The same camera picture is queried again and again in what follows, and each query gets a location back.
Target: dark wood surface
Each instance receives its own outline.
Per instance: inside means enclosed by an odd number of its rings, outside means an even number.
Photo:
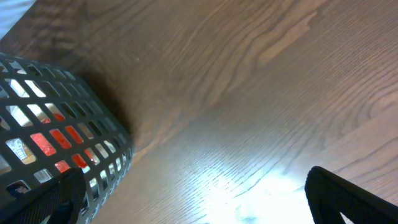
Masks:
[[[310,223],[312,166],[398,204],[397,1],[38,0],[0,51],[132,133],[94,223]]]

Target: wood grain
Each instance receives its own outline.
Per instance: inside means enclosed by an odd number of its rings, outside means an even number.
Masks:
[[[310,223],[315,165],[398,204],[397,10],[38,0],[0,50],[71,68],[123,112],[135,164],[95,223]]]

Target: black mesh basket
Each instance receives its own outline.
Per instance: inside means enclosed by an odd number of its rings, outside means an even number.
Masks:
[[[92,221],[126,175],[131,138],[90,87],[60,67],[0,53],[0,208],[80,167]]]

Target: black object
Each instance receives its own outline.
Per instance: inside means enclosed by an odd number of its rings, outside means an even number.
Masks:
[[[39,188],[18,195],[0,209],[0,223],[76,223],[86,182],[80,168],[72,168],[43,183]]]
[[[322,167],[308,173],[305,193],[315,224],[398,223],[398,207]]]

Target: table surface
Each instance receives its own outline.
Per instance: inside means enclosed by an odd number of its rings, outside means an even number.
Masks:
[[[397,10],[38,0],[0,51],[83,76],[131,132],[94,223],[310,223],[312,166],[398,204]]]

